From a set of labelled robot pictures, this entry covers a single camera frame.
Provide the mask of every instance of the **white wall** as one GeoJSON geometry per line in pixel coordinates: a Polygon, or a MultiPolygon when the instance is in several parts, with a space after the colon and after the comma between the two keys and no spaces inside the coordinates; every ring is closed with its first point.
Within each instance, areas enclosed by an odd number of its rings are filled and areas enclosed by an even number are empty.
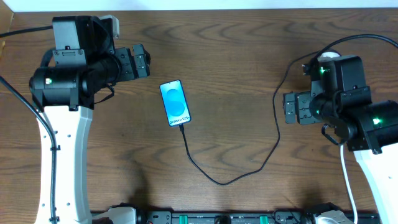
{"type": "Polygon", "coordinates": [[[398,7],[398,0],[3,0],[14,12],[398,7]]]}

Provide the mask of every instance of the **phone screen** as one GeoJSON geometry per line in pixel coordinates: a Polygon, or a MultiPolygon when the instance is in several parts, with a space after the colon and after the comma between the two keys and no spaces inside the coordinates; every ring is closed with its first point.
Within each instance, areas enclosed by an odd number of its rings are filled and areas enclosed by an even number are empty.
{"type": "Polygon", "coordinates": [[[170,126],[176,126],[191,121],[187,101],[180,80],[160,85],[160,92],[170,126]]]}

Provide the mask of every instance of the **black cable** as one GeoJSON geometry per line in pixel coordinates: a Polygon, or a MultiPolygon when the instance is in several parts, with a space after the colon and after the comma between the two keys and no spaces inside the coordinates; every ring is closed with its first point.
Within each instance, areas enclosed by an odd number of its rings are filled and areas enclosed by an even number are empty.
{"type": "Polygon", "coordinates": [[[313,55],[313,54],[316,54],[316,53],[317,53],[317,52],[312,52],[312,53],[310,53],[310,54],[304,55],[304,56],[302,56],[302,57],[299,57],[298,59],[293,60],[293,61],[287,66],[287,70],[286,70],[286,72],[285,72],[285,76],[283,77],[281,83],[278,85],[278,87],[276,88],[276,90],[275,90],[275,92],[274,92],[274,96],[272,97],[272,106],[273,106],[273,109],[274,109],[274,118],[275,118],[275,125],[276,125],[276,129],[277,129],[277,133],[278,133],[278,139],[276,140],[276,143],[275,143],[274,147],[272,148],[272,150],[270,151],[270,153],[268,154],[267,158],[266,158],[265,161],[262,163],[262,166],[260,167],[260,169],[255,170],[255,171],[252,171],[252,172],[248,172],[247,174],[240,175],[239,177],[237,177],[237,178],[235,178],[235,179],[233,179],[233,180],[231,180],[231,181],[229,181],[229,182],[227,182],[227,183],[220,183],[220,182],[214,180],[214,179],[211,178],[209,175],[207,175],[206,172],[203,171],[203,170],[193,161],[193,159],[192,159],[192,157],[191,157],[191,155],[190,155],[190,153],[189,153],[189,150],[188,150],[188,144],[187,144],[187,139],[186,139],[186,137],[185,137],[184,125],[180,124],[180,131],[181,131],[181,133],[182,133],[182,137],[184,138],[185,149],[186,149],[186,151],[187,151],[188,159],[191,161],[191,163],[192,163],[192,164],[193,164],[205,177],[207,177],[210,181],[212,181],[213,183],[215,183],[215,184],[217,184],[217,185],[222,185],[222,186],[232,184],[233,182],[235,182],[235,181],[237,181],[237,180],[239,180],[239,179],[242,179],[243,177],[247,177],[247,176],[249,176],[249,175],[256,174],[256,173],[260,172],[260,171],[264,168],[264,166],[266,166],[266,164],[267,164],[269,158],[271,157],[272,153],[275,151],[275,149],[276,149],[276,147],[278,146],[279,141],[280,141],[280,131],[279,131],[279,125],[278,125],[278,120],[277,120],[276,110],[275,110],[275,96],[276,96],[276,94],[277,94],[279,88],[280,88],[280,87],[282,86],[282,84],[285,82],[286,77],[287,77],[287,74],[289,73],[290,67],[291,67],[295,62],[297,62],[297,61],[299,61],[299,60],[301,60],[301,59],[303,59],[303,58],[305,58],[305,57],[308,57],[308,56],[311,56],[311,55],[313,55]]]}
{"type": "Polygon", "coordinates": [[[40,67],[48,67],[49,66],[49,64],[50,64],[50,62],[51,62],[51,58],[52,58],[52,51],[53,50],[55,50],[55,47],[54,48],[51,48],[51,49],[48,49],[45,53],[44,53],[44,55],[43,55],[43,57],[42,57],[42,62],[40,63],[40,67]]]}
{"type": "Polygon", "coordinates": [[[105,98],[103,98],[102,100],[100,100],[100,101],[98,101],[98,102],[96,102],[94,104],[102,103],[102,102],[104,102],[104,101],[106,101],[106,100],[108,100],[108,99],[110,99],[110,98],[112,98],[114,96],[114,88],[113,88],[113,86],[111,86],[109,84],[105,84],[104,88],[105,87],[108,88],[109,90],[111,90],[112,93],[109,94],[108,96],[105,96],[105,98]]]}
{"type": "Polygon", "coordinates": [[[360,39],[360,38],[373,38],[373,39],[378,39],[378,40],[383,40],[386,41],[389,44],[392,44],[394,47],[398,48],[398,43],[395,42],[394,40],[388,38],[388,37],[384,37],[382,35],[377,35],[377,34],[358,34],[358,35],[352,35],[349,37],[344,37],[340,40],[336,40],[333,43],[327,45],[326,47],[324,47],[322,50],[320,50],[310,61],[310,70],[313,68],[313,66],[315,65],[315,62],[317,61],[317,58],[320,57],[323,53],[325,53],[328,49],[330,49],[332,46],[336,45],[336,44],[340,44],[344,41],[347,40],[354,40],[354,39],[360,39]]]}
{"type": "Polygon", "coordinates": [[[16,35],[16,34],[25,34],[27,32],[36,32],[36,31],[42,31],[42,30],[48,30],[48,29],[52,29],[52,26],[36,27],[36,28],[29,28],[29,29],[6,32],[6,33],[3,33],[3,34],[0,34],[0,38],[9,37],[11,35],[16,35]]]}
{"type": "Polygon", "coordinates": [[[51,207],[51,220],[52,223],[57,223],[57,216],[55,214],[55,175],[57,168],[57,143],[55,141],[54,132],[50,126],[45,122],[43,117],[37,112],[37,110],[14,88],[12,87],[2,76],[0,76],[0,82],[12,93],[18,100],[21,100],[23,104],[36,116],[36,118],[43,124],[43,127],[48,132],[51,140],[51,151],[52,151],[52,166],[51,166],[51,191],[50,191],[50,207],[51,207]]]}

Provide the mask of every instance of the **cable clip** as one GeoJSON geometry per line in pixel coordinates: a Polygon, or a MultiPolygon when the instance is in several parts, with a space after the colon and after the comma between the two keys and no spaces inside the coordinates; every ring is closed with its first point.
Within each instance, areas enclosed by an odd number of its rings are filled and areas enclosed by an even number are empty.
{"type": "Polygon", "coordinates": [[[51,151],[58,151],[58,150],[61,150],[61,146],[58,145],[58,147],[51,147],[50,150],[51,150],[51,151]]]}
{"type": "Polygon", "coordinates": [[[52,223],[53,221],[59,222],[60,221],[60,217],[56,217],[56,218],[51,217],[51,218],[49,218],[49,222],[50,223],[52,223]]]}

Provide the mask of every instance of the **wire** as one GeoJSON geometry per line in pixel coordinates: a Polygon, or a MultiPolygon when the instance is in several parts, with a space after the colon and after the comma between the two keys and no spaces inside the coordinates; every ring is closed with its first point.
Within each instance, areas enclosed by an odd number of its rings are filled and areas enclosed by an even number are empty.
{"type": "Polygon", "coordinates": [[[49,64],[50,64],[50,62],[51,62],[51,58],[52,58],[52,51],[53,50],[55,50],[55,47],[54,48],[51,48],[51,49],[48,49],[45,53],[44,53],[44,55],[43,55],[43,57],[42,57],[42,61],[41,61],[41,63],[40,63],[40,67],[48,67],[49,66],[49,64]]]}
{"type": "Polygon", "coordinates": [[[347,186],[347,192],[348,192],[349,200],[351,202],[351,206],[353,207],[353,211],[354,211],[354,224],[357,224],[358,223],[358,212],[356,211],[356,206],[355,206],[353,193],[351,191],[351,187],[349,186],[346,162],[344,161],[344,144],[340,145],[340,159],[341,159],[341,166],[343,168],[344,179],[346,181],[346,186],[347,186]]]}
{"type": "Polygon", "coordinates": [[[213,183],[215,183],[215,184],[217,184],[217,185],[221,185],[221,186],[225,186],[225,185],[232,184],[233,182],[235,182],[235,181],[237,181],[237,180],[239,180],[239,179],[242,179],[243,177],[247,177],[247,176],[249,176],[249,175],[256,174],[256,173],[260,172],[261,170],[263,170],[263,168],[266,166],[266,164],[267,164],[269,158],[271,157],[272,153],[275,151],[275,149],[276,149],[276,147],[278,146],[279,141],[280,141],[280,131],[279,131],[279,125],[278,125],[278,120],[277,120],[276,110],[275,110],[275,96],[276,96],[276,94],[277,94],[279,88],[280,88],[280,87],[282,86],[282,84],[285,82],[286,77],[287,77],[287,74],[289,73],[290,67],[291,67],[295,62],[298,62],[299,60],[301,60],[301,59],[303,59],[303,58],[305,58],[305,57],[311,56],[311,55],[313,55],[313,54],[316,54],[316,53],[317,53],[317,51],[316,51],[316,52],[312,52],[312,53],[310,53],[310,54],[306,54],[306,55],[301,56],[301,57],[299,57],[298,59],[295,59],[295,60],[293,60],[292,62],[290,62],[289,65],[287,66],[287,69],[286,69],[286,72],[285,72],[285,75],[284,75],[282,81],[280,82],[280,84],[278,85],[278,87],[276,88],[276,90],[275,90],[275,92],[274,92],[274,95],[273,95],[273,97],[272,97],[272,107],[273,107],[273,109],[274,109],[274,118],[275,118],[275,125],[276,125],[276,129],[277,129],[277,133],[278,133],[278,138],[277,138],[277,140],[276,140],[276,143],[275,143],[274,147],[271,149],[271,151],[269,152],[269,154],[268,154],[268,156],[266,157],[265,161],[262,163],[261,167],[260,167],[258,170],[255,170],[255,171],[252,171],[252,172],[248,172],[247,174],[240,175],[239,177],[237,177],[237,178],[235,178],[235,179],[233,179],[233,180],[231,180],[231,181],[229,181],[229,182],[226,182],[226,183],[220,183],[220,182],[214,180],[214,179],[211,178],[208,174],[206,174],[206,172],[203,171],[203,170],[195,163],[195,161],[193,161],[193,159],[192,159],[192,157],[191,157],[191,155],[190,155],[190,153],[189,153],[189,150],[188,150],[188,144],[187,144],[187,139],[186,139],[186,137],[185,137],[184,126],[183,126],[182,124],[180,124],[180,131],[181,131],[181,133],[182,133],[182,137],[184,138],[185,149],[186,149],[186,151],[187,151],[188,159],[191,161],[191,163],[192,163],[192,164],[193,164],[205,177],[207,177],[210,181],[212,181],[213,183]]]}
{"type": "Polygon", "coordinates": [[[51,220],[52,223],[57,223],[57,216],[55,214],[55,175],[57,168],[57,143],[55,141],[54,132],[50,126],[45,122],[43,117],[37,112],[37,110],[14,88],[12,87],[2,76],[0,76],[0,82],[12,93],[18,100],[21,100],[23,104],[36,116],[36,118],[42,123],[43,127],[49,134],[51,140],[51,151],[52,151],[52,165],[51,165],[51,191],[50,191],[50,207],[51,207],[51,220]]]}
{"type": "Polygon", "coordinates": [[[109,84],[105,84],[104,88],[105,87],[108,88],[109,90],[111,90],[111,94],[109,94],[108,96],[105,96],[105,98],[103,98],[102,100],[100,100],[100,101],[98,101],[98,102],[96,102],[94,104],[102,103],[102,102],[104,102],[104,101],[106,101],[106,100],[108,100],[108,99],[110,99],[110,98],[112,98],[114,96],[114,88],[113,88],[113,86],[111,86],[109,84]]]}
{"type": "Polygon", "coordinates": [[[336,40],[333,43],[327,45],[326,47],[324,47],[322,50],[320,50],[310,61],[310,70],[311,68],[315,65],[315,62],[317,61],[317,58],[320,57],[323,53],[325,53],[327,50],[329,50],[332,46],[336,45],[336,44],[340,44],[344,41],[347,40],[354,40],[354,39],[360,39],[360,38],[373,38],[373,39],[378,39],[378,40],[383,40],[386,41],[389,44],[392,44],[394,47],[398,48],[398,43],[395,42],[394,40],[388,38],[388,37],[384,37],[382,35],[377,35],[377,34],[358,34],[358,35],[352,35],[349,37],[344,37],[340,40],[336,40]]]}
{"type": "Polygon", "coordinates": [[[42,30],[49,30],[52,29],[52,26],[45,26],[45,27],[36,27],[36,28],[29,28],[29,29],[23,29],[23,30],[16,30],[12,32],[6,32],[3,34],[0,34],[0,38],[3,37],[9,37],[11,35],[16,35],[16,34],[25,34],[27,32],[36,32],[36,31],[42,31],[42,30]]]}

